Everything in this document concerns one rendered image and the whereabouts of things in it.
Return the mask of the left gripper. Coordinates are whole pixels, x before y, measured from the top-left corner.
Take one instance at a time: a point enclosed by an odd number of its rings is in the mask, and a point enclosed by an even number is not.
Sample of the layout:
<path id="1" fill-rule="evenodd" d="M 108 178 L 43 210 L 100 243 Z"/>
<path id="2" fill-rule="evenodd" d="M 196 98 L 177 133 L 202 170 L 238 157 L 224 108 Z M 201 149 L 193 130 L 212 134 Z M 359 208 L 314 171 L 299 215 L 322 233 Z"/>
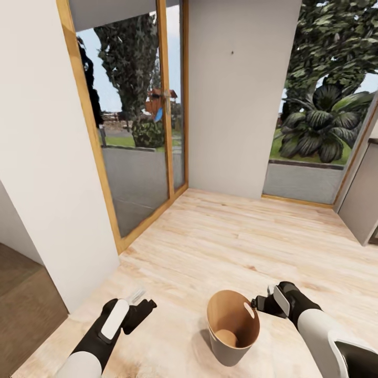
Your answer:
<path id="1" fill-rule="evenodd" d="M 144 299 L 140 304 L 133 307 L 135 307 L 136 312 L 135 320 L 132 325 L 123 328 L 126 335 L 132 333 L 132 331 L 142 323 L 142 321 L 153 311 L 153 309 L 157 307 L 157 304 L 153 299 L 151 299 L 150 301 Z"/>

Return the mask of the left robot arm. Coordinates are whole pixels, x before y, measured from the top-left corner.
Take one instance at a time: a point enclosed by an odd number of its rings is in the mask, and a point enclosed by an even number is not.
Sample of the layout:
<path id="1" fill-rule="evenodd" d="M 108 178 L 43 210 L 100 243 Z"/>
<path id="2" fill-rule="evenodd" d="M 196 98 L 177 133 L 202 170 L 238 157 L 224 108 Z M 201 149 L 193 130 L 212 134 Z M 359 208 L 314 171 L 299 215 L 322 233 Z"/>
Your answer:
<path id="1" fill-rule="evenodd" d="M 123 328 L 126 335 L 142 323 L 157 307 L 144 299 L 146 287 L 138 287 L 125 300 L 108 303 L 86 335 L 52 378 L 101 378 Z"/>

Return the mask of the trash can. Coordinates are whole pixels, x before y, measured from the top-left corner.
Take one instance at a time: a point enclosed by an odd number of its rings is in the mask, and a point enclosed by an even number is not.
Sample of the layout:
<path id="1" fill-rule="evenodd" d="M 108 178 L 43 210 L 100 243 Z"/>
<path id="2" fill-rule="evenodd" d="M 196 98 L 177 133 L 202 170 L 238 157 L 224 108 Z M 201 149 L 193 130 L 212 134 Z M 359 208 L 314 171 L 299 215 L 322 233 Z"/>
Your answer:
<path id="1" fill-rule="evenodd" d="M 206 315 L 212 349 L 224 366 L 236 365 L 260 333 L 260 320 L 256 308 L 253 318 L 244 303 L 251 302 L 234 290 L 220 290 L 209 300 Z"/>

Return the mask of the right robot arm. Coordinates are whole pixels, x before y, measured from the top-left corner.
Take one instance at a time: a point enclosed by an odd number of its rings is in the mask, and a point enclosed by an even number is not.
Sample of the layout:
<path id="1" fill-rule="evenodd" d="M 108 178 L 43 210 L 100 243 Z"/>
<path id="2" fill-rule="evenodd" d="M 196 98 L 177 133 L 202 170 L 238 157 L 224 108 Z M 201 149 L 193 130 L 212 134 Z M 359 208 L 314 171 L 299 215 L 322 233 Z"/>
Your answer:
<path id="1" fill-rule="evenodd" d="M 378 378 L 378 352 L 346 330 L 292 283 L 267 286 L 251 308 L 289 319 L 307 345 L 323 378 Z"/>

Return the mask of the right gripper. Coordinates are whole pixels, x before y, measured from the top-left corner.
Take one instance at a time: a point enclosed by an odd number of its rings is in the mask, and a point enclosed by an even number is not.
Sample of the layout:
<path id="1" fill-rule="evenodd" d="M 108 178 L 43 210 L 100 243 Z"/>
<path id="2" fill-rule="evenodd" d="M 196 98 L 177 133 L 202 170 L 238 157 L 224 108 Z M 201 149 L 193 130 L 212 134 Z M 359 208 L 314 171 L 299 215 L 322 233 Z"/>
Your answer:
<path id="1" fill-rule="evenodd" d="M 284 312 L 279 312 L 275 310 L 274 307 L 271 305 L 270 296 L 267 298 L 263 296 L 257 296 L 256 299 L 253 299 L 251 301 L 251 308 L 256 308 L 257 310 L 269 313 L 272 316 L 287 319 L 287 316 Z"/>

